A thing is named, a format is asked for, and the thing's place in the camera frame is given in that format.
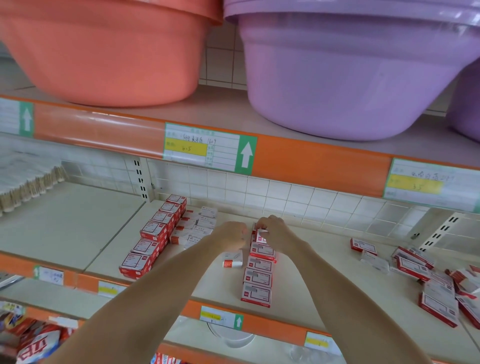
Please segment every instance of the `person's left arm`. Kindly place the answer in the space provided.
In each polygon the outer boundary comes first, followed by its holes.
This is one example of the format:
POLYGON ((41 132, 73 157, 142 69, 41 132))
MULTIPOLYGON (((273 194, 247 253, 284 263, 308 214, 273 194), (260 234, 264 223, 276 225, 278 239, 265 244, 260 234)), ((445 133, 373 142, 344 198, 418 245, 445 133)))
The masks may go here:
POLYGON ((45 364, 149 363, 213 260, 240 249, 247 226, 226 222, 154 267, 97 311, 45 364))

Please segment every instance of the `person's right hand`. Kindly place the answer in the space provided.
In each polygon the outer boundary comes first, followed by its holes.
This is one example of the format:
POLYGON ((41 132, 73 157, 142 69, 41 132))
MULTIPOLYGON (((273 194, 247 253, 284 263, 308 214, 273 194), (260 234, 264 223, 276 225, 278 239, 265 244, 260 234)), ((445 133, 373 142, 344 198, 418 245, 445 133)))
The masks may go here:
POLYGON ((261 232, 261 237, 267 240, 267 244, 276 251, 289 255, 292 249, 301 240, 288 228, 283 219, 270 215, 258 220, 256 227, 268 231, 261 232))

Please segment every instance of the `purple plastic basin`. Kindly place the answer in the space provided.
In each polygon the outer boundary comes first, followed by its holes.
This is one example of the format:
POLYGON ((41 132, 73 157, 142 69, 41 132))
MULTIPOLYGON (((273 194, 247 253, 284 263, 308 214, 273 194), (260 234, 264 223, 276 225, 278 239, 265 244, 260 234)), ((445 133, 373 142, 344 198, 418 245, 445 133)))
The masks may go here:
POLYGON ((458 132, 480 142, 480 60, 460 74, 446 119, 458 132))
POLYGON ((224 16, 255 12, 321 12, 392 16, 479 25, 480 7, 471 0, 224 0, 224 16))
POLYGON ((320 13, 239 15, 248 96, 279 125, 334 139, 406 130, 480 57, 474 27, 320 13))

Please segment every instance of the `person's left hand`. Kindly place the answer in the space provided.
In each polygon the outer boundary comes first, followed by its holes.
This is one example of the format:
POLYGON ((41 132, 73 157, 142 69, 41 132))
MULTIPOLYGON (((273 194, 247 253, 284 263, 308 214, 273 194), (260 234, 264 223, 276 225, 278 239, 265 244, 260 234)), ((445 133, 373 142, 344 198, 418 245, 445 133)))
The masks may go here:
POLYGON ((210 238, 221 244, 225 251, 236 251, 245 245, 247 230, 247 225, 243 222, 227 221, 215 227, 210 238))

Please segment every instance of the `price tag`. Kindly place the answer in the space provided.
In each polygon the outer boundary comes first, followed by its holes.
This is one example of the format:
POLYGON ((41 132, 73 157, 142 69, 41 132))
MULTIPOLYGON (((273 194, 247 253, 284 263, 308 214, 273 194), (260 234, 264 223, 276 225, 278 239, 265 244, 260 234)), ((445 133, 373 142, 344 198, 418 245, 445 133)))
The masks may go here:
POLYGON ((12 312, 16 315, 25 315, 25 308, 16 303, 0 301, 0 310, 12 312))
POLYGON ((127 287, 120 286, 118 284, 104 282, 102 280, 98 281, 98 295, 108 298, 114 298, 120 292, 126 290, 127 287))
POLYGON ((304 345, 310 349, 321 350, 323 352, 329 352, 334 355, 342 355, 337 344, 330 336, 317 334, 315 332, 307 331, 307 336, 305 337, 304 345))
POLYGON ((243 325, 243 315, 202 306, 200 311, 200 321, 210 322, 211 324, 221 325, 227 328, 233 328, 235 330, 241 330, 243 325))
POLYGON ((394 158, 383 197, 480 213, 480 170, 394 158))
POLYGON ((61 317, 61 316, 50 316, 48 318, 50 322, 54 322, 58 326, 62 326, 63 328, 74 328, 78 329, 78 320, 74 320, 68 317, 61 317))
POLYGON ((256 136, 165 124, 165 160, 250 175, 256 148, 256 136))
POLYGON ((34 129, 31 102, 0 98, 0 132, 32 137, 34 129))
POLYGON ((61 270, 35 266, 35 268, 33 268, 33 278, 63 286, 63 272, 61 270))

